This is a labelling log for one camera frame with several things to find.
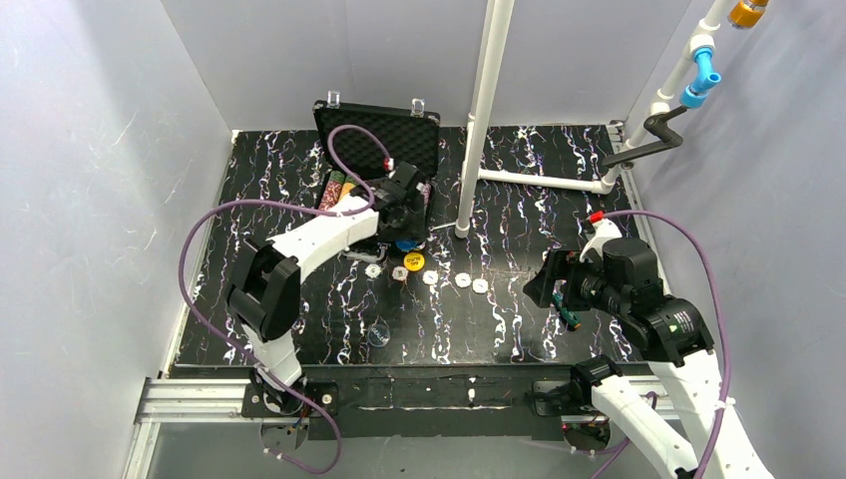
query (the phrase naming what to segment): robotic arm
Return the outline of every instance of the robotic arm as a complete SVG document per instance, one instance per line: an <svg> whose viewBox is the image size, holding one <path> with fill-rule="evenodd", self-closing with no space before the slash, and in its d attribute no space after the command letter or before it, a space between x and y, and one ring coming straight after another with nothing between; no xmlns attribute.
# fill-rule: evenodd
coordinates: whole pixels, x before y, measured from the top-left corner
<svg viewBox="0 0 846 479"><path fill-rule="evenodd" d="M633 393L607 357L574 366L567 391L571 400L604 412L655 469L678 478L691 477L710 435L714 412L724 408L721 433L705 477L772 477L755 454L733 405L718 404L721 378L713 339L698 309L663 293L657 256L644 241L622 238L614 223L601 218L585 223L585 228L590 237L587 245L551 250L523 291L536 305L547 307L556 281L563 279L561 295L567 310L595 308L613 315L669 394L690 442Z"/></svg>
<svg viewBox="0 0 846 479"><path fill-rule="evenodd" d="M302 375L291 328L299 318L300 285L318 266L360 240L401 232L413 215L409 206L423 190L425 176L401 163L372 186L376 203L358 215L318 217L265 243L244 242L226 289L229 314L240 323L264 369L252 381L280 410L291 410L291 397L273 387L266 371L285 385ZM364 207L364 189L357 187L331 209L346 212Z"/></svg>

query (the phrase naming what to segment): black bracket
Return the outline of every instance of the black bracket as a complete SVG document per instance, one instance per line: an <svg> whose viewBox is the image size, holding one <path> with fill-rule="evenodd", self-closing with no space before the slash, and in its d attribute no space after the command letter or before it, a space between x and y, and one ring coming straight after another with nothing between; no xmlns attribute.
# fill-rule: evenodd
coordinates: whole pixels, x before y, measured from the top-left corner
<svg viewBox="0 0 846 479"><path fill-rule="evenodd" d="M539 381L534 385L533 399L538 415L562 415L573 408L593 406L591 389L602 385L603 379L622 376L623 370L609 357L600 354L570 368L570 382L544 391Z"/></svg>
<svg viewBox="0 0 846 479"><path fill-rule="evenodd" d="M647 157L649 155L654 155L656 153L680 147L684 139L681 135L673 131L666 122L686 111L687 107L677 107L669 112L658 113L647 118L646 121L643 122L643 127L646 128L648 132L656 136L659 141L605 157L603 160L603 166L611 168L622 163L631 162L632 160L636 160L638 158Z"/></svg>
<svg viewBox="0 0 846 479"><path fill-rule="evenodd" d="M295 257L285 257L272 243L245 239L226 289L226 306L262 341L273 341L299 317L299 283Z"/></svg>

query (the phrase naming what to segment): gray wall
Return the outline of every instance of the gray wall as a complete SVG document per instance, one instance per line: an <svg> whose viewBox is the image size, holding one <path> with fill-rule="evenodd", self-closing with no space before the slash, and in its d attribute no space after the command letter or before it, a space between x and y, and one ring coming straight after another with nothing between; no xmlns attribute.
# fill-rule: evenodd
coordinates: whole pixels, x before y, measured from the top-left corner
<svg viewBox="0 0 846 479"><path fill-rule="evenodd" d="M645 205L690 227L710 253L731 394L776 477L846 470L844 17L835 0L771 2L754 30L718 39L724 84L690 114L681 148L634 169ZM673 292L712 317L694 252L656 229Z"/></svg>
<svg viewBox="0 0 846 479"><path fill-rule="evenodd" d="M230 132L159 2L5 2L0 65L0 476L113 479Z"/></svg>
<svg viewBox="0 0 846 479"><path fill-rule="evenodd" d="M314 128L330 89L467 122L485 0L163 3L230 128ZM687 3L520 0L492 125L624 118Z"/></svg>

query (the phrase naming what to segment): table surface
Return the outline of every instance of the table surface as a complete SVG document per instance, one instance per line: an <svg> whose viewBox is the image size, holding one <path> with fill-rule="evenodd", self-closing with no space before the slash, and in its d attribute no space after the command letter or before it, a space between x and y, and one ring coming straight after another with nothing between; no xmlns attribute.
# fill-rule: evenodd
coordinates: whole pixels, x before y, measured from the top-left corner
<svg viewBox="0 0 846 479"><path fill-rule="evenodd" d="M579 313L582 327L567 331L548 308L523 295L523 284L543 264L549 247L578 239L578 219L595 211L629 207L622 182L607 196L484 182L467 240L444 227L456 219L465 130L441 129L440 167L433 182L426 264L404 281L390 277L402 264L392 254L376 278L367 264L339 256L316 270L302 286L300 319L294 328L297 357L306 364L573 363L599 353L615 360L638 356L615 320L601 313ZM601 159L612 152L603 126L491 128L484 168L530 175L594 180ZM264 198L314 206L331 166L316 131L247 132L236 139L219 202ZM263 240L309 220L270 208L239 209L217 217L195 292L201 311L230 337L246 338L227 315L222 291L235 255L246 237ZM636 236L634 221L619 222ZM423 272L438 272L434 285ZM455 285L467 272L490 288L479 294ZM384 347L372 347L366 330L378 322L390 329ZM212 337L189 317L175 367L244 363L233 348Z"/></svg>

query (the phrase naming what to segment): blue pipe fitting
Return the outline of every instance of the blue pipe fitting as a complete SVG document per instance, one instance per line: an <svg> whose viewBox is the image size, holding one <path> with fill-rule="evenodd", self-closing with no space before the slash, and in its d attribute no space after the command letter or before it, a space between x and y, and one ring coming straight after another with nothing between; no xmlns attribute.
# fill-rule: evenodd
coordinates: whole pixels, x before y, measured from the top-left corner
<svg viewBox="0 0 846 479"><path fill-rule="evenodd" d="M681 104L688 108L699 108L708 98L708 90L717 86L722 81L722 76L716 73L711 63L713 49L702 47L693 52L693 61L699 69L693 83L681 93Z"/></svg>

